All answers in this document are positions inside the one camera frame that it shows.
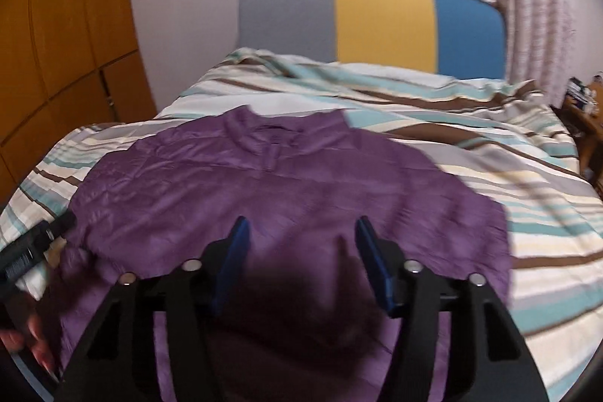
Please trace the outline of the person's left hand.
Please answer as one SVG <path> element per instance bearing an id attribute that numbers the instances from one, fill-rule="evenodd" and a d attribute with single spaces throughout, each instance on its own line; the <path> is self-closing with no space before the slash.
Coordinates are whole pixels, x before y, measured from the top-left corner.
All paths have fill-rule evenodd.
<path id="1" fill-rule="evenodd" d="M 38 301 L 28 292 L 17 289 L 1 304 L 1 342 L 11 354 L 28 350 L 50 376 L 55 376 Z"/>

